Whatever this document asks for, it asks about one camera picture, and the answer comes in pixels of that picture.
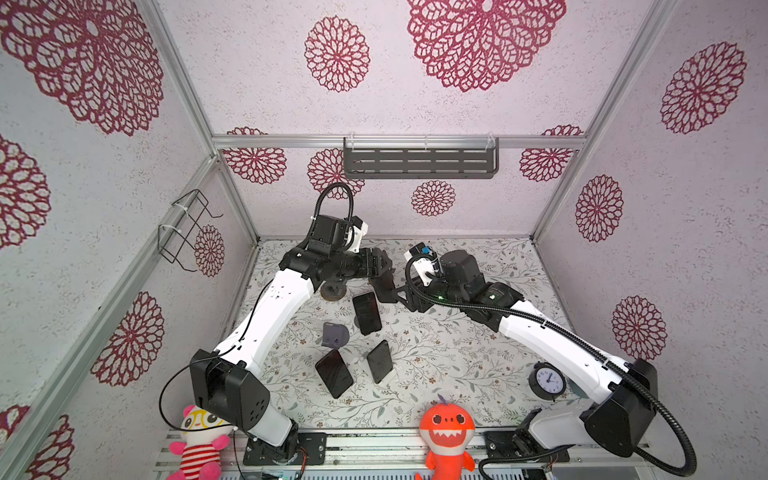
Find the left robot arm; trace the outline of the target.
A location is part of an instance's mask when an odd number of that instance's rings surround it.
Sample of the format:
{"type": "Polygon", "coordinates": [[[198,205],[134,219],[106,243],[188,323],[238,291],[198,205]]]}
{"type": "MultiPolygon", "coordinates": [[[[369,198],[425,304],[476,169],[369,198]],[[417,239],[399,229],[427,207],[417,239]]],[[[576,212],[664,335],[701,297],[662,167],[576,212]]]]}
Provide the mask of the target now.
{"type": "Polygon", "coordinates": [[[216,415],[249,438],[287,447],[295,423],[270,400],[260,381],[263,363],[289,320],[331,280],[392,279],[393,264],[380,248],[359,252],[311,252],[294,247],[279,263],[255,308],[211,352],[200,350],[190,362],[195,405],[216,415]]]}

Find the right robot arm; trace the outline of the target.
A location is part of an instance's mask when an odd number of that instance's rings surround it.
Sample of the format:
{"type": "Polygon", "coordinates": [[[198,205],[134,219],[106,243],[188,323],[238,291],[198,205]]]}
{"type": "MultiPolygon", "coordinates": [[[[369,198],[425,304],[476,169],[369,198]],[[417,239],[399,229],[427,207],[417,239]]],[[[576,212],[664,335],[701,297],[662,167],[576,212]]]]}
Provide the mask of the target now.
{"type": "Polygon", "coordinates": [[[450,283],[430,274],[408,278],[405,290],[428,306],[455,308],[525,345],[586,394],[590,403],[584,408],[540,410],[527,417],[520,431],[538,449],[595,445],[624,458],[641,453],[645,431],[663,411],[656,370],[648,362],[628,362],[598,349],[500,282],[450,283]]]}

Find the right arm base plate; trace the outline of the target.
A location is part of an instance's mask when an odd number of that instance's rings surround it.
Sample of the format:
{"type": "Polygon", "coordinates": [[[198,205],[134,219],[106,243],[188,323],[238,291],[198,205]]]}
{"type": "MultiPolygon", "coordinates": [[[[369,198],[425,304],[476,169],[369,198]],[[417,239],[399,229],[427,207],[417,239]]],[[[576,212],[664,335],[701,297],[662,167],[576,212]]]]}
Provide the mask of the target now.
{"type": "Polygon", "coordinates": [[[541,446],[527,431],[492,430],[483,434],[487,456],[508,462],[569,462],[569,446],[541,446]]]}

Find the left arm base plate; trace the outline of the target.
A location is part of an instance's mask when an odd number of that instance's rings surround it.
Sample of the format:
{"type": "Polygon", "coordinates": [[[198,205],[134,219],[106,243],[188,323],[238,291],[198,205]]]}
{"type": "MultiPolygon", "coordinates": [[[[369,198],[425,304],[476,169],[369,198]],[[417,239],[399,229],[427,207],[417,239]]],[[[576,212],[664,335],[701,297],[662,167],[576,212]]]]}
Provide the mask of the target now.
{"type": "Polygon", "coordinates": [[[280,446],[261,439],[249,439],[245,466],[316,466],[325,462],[328,435],[324,432],[294,432],[280,446]]]}

